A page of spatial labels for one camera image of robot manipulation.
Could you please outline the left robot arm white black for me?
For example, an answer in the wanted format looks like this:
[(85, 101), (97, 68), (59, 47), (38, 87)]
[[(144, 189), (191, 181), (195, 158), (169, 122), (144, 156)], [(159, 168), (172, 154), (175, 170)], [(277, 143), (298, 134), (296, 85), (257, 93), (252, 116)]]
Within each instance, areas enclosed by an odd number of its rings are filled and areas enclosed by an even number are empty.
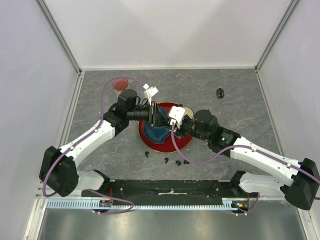
[(106, 196), (110, 191), (109, 178), (98, 170), (90, 172), (78, 171), (81, 162), (103, 143), (113, 139), (130, 121), (144, 121), (153, 127), (168, 126), (168, 119), (160, 112), (158, 104), (152, 97), (158, 93), (156, 87), (144, 91), (146, 103), (140, 104), (137, 92), (124, 90), (100, 120), (81, 136), (61, 147), (50, 146), (44, 152), (39, 178), (43, 182), (42, 194), (50, 187), (54, 194), (61, 197), (73, 191), (92, 189), (99, 197)]

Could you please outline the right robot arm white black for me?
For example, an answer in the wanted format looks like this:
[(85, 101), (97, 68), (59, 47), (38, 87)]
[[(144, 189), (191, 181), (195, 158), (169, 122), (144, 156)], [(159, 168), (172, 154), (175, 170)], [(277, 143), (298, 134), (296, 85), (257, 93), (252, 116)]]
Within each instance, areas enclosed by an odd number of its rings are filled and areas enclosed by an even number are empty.
[(189, 117), (182, 107), (169, 111), (171, 136), (191, 136), (207, 142), (215, 153), (248, 163), (267, 173), (254, 175), (238, 171), (229, 191), (235, 197), (246, 193), (260, 193), (284, 197), (293, 206), (310, 210), (320, 187), (320, 174), (316, 163), (305, 158), (302, 161), (287, 158), (266, 150), (238, 133), (219, 125), (217, 118), (207, 109)]

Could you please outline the blue shell-shaped dish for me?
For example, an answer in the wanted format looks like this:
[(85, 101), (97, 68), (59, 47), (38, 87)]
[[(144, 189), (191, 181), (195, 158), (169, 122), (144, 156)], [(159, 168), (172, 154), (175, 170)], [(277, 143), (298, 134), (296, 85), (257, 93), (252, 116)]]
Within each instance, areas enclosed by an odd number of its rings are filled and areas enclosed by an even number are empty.
[(145, 121), (143, 131), (147, 139), (155, 144), (164, 144), (166, 138), (171, 134), (167, 128), (150, 126), (149, 121)]

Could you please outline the beige ceramic cup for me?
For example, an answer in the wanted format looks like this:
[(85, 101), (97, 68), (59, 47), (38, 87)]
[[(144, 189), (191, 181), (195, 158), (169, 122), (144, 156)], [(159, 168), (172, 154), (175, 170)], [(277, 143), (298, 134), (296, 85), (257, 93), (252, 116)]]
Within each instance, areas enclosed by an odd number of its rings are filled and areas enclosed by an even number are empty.
[(189, 116), (190, 119), (194, 119), (194, 112), (191, 108), (184, 106), (183, 109), (185, 110), (186, 115)]

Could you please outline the red round tray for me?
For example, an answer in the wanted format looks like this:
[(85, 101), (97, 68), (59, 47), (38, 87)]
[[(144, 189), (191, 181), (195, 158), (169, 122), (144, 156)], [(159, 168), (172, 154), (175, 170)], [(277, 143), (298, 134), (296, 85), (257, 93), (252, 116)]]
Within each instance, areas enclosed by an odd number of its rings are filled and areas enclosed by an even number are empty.
[[(169, 113), (170, 109), (172, 106), (177, 106), (180, 107), (178, 103), (174, 102), (160, 102), (159, 105), (164, 108), (164, 110)], [(156, 144), (151, 142), (150, 140), (147, 139), (145, 133), (144, 133), (144, 121), (139, 121), (138, 122), (138, 133), (141, 138), (141, 140), (151, 149), (153, 149), (156, 152), (160, 153), (174, 153), (176, 152), (176, 149), (174, 147), (173, 141), (171, 139), (171, 134), (165, 139), (164, 144)], [(187, 137), (174, 137), (175, 142), (177, 144), (177, 147), (181, 150), (184, 147), (186, 147), (191, 141), (192, 137), (187, 136)]]

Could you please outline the small black object on table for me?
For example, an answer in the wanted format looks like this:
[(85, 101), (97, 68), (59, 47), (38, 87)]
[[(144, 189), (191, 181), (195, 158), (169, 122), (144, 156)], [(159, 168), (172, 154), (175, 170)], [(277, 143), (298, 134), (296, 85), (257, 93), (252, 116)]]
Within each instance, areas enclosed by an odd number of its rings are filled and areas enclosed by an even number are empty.
[(224, 90), (223, 90), (221, 87), (216, 90), (216, 96), (217, 96), (219, 99), (224, 98), (225, 92), (224, 92)]

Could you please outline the pink floral mug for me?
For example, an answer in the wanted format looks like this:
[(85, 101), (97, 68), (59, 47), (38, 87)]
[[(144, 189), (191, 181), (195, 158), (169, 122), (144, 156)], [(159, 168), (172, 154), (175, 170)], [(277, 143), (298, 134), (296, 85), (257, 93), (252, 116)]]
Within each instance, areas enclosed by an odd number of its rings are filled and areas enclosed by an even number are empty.
[(129, 81), (126, 78), (115, 79), (112, 83), (112, 87), (117, 96), (119, 96), (124, 90), (130, 89)]

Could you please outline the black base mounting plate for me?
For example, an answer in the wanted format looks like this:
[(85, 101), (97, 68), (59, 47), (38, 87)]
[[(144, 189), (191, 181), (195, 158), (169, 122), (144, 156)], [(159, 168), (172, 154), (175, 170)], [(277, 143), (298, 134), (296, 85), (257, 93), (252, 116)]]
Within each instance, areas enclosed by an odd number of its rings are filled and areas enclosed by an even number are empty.
[(235, 198), (239, 192), (229, 182), (218, 180), (124, 180), (105, 185), (104, 192), (128, 200), (135, 206), (221, 205), (223, 198)]

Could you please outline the left aluminium frame post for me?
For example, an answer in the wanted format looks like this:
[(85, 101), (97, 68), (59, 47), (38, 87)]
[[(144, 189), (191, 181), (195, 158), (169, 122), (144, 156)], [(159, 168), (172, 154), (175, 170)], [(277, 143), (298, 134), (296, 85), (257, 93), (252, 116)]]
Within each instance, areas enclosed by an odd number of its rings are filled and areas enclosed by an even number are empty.
[(48, 23), (51, 31), (53, 32), (56, 40), (58, 41), (62, 51), (66, 55), (67, 59), (69, 60), (71, 66), (75, 70), (75, 72), (80, 75), (82, 73), (82, 69), (80, 65), (78, 64), (75, 56), (73, 55), (66, 39), (64, 38), (57, 22), (54, 19), (53, 14), (51, 13), (47, 3), (45, 0), (35, 0), (35, 3), (37, 4), (38, 8), (40, 9), (43, 17), (45, 18), (46, 22)]

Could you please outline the aluminium frame post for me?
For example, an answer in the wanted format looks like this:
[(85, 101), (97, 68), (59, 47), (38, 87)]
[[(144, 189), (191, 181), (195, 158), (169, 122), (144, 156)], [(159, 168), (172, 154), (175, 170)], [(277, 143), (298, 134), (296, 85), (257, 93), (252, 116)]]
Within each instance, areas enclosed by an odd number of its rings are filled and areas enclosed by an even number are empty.
[(287, 23), (289, 22), (291, 16), (294, 14), (296, 8), (298, 7), (300, 0), (291, 0), (289, 2), (288, 7), (286, 8), (284, 14), (282, 15), (279, 23), (277, 24), (273, 34), (271, 35), (270, 40), (268, 41), (266, 47), (264, 48), (257, 64), (254, 67), (256, 73), (258, 73), (263, 64), (265, 63), (267, 57), (270, 55), (272, 49), (274, 48), (275, 44), (277, 43), (279, 37), (281, 36), (283, 30), (285, 29)]
[(71, 66), (75, 70), (75, 72), (80, 75), (82, 73), (82, 69), (80, 65), (78, 64), (75, 56), (73, 55), (66, 39), (64, 38), (57, 22), (54, 19), (53, 14), (51, 13), (47, 3), (45, 0), (35, 0), (35, 3), (37, 4), (38, 8), (40, 9), (43, 17), (45, 18), (46, 22), (48, 23), (51, 31), (53, 32), (56, 40), (58, 41), (62, 51), (66, 55), (67, 59), (69, 60)]

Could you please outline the right aluminium frame post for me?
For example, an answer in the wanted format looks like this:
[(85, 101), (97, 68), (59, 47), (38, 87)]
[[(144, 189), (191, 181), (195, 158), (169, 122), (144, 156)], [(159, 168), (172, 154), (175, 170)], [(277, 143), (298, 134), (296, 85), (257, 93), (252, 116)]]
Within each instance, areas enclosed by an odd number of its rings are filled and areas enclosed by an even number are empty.
[(285, 29), (287, 23), (289, 22), (291, 16), (294, 14), (296, 8), (298, 7), (300, 0), (291, 0), (289, 2), (288, 7), (286, 8), (284, 14), (282, 15), (279, 23), (277, 24), (273, 34), (271, 35), (270, 40), (268, 41), (266, 47), (264, 48), (257, 64), (254, 67), (256, 73), (258, 73), (263, 64), (265, 63), (267, 57), (270, 55), (272, 49), (274, 48), (275, 44), (277, 43), (279, 37), (281, 36), (283, 30)]

